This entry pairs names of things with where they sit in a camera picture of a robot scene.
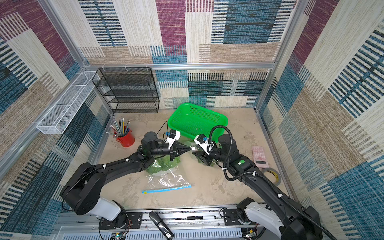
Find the polka dot zip-top bag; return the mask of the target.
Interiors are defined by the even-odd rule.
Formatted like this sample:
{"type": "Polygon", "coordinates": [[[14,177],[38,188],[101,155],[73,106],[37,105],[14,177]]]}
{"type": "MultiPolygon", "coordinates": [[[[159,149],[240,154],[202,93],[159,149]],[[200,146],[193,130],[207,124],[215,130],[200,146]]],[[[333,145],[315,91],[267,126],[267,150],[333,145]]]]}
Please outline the polka dot zip-top bag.
{"type": "Polygon", "coordinates": [[[205,151],[193,151],[192,154],[204,165],[210,166],[213,162],[213,159],[217,158],[218,151],[213,150],[211,153],[206,153],[205,151]]]}

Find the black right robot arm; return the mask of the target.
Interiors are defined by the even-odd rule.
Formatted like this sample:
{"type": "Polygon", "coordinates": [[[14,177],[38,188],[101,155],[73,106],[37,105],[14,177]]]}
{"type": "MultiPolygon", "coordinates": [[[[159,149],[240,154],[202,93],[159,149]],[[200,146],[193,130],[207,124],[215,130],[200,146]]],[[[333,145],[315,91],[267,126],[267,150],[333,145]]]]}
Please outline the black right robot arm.
{"type": "Polygon", "coordinates": [[[262,225],[282,240],[321,240],[335,236],[321,225],[320,215],[313,207],[305,208],[272,183],[248,157],[240,154],[231,131],[215,126],[210,134],[197,135],[194,142],[200,151],[194,155],[206,165],[221,162],[226,180],[240,181],[256,192],[269,206],[260,207],[251,199],[238,204],[239,221],[262,225]]]}

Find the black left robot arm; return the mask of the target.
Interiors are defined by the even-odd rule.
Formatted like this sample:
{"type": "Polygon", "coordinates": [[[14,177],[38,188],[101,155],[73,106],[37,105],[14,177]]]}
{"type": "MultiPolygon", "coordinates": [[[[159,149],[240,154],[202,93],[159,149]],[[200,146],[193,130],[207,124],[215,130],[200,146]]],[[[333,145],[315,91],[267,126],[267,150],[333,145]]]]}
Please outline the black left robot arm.
{"type": "Polygon", "coordinates": [[[78,216],[92,214],[112,228],[127,227],[129,217],[126,210],[117,202],[102,198],[102,188],[125,175],[148,169],[157,157],[169,156],[173,161],[175,157],[193,150],[180,143],[177,134],[172,131],[172,138],[163,141],[157,133],[147,132],[137,151],[124,159],[103,165],[81,164],[64,185],[62,199],[78,216]]]}

